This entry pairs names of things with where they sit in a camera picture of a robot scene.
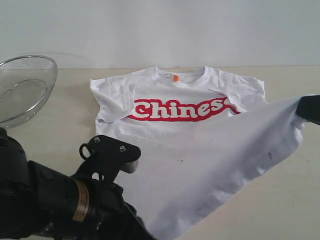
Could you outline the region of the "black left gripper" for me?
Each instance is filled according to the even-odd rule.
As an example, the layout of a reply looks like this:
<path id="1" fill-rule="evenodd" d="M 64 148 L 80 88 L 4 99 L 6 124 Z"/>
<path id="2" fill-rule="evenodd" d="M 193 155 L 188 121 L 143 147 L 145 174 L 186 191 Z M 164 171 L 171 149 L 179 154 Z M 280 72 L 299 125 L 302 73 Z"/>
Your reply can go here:
<path id="1" fill-rule="evenodd" d="M 75 240 L 154 240 L 135 208 L 124 201 L 115 183 L 76 183 L 78 200 L 72 221 Z"/>

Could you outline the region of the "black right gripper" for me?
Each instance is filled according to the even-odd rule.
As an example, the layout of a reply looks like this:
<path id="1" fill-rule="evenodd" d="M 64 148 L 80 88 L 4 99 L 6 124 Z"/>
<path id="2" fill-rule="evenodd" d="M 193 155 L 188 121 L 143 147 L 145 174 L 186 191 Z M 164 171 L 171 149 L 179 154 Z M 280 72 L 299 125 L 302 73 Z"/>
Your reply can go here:
<path id="1" fill-rule="evenodd" d="M 320 95 L 301 97 L 295 113 L 304 120 L 320 125 Z"/>

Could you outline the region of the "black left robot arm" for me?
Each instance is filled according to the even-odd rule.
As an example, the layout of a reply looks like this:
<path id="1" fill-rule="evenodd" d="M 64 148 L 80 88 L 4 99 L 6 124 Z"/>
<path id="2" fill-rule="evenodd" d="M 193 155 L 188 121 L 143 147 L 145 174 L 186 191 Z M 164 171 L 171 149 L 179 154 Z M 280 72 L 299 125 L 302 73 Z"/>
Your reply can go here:
<path id="1" fill-rule="evenodd" d="M 32 160 L 0 131 L 0 237 L 54 240 L 151 240 L 136 209 L 115 183 L 135 171 L 141 150 L 97 135 L 80 146 L 89 155 L 71 176 Z"/>

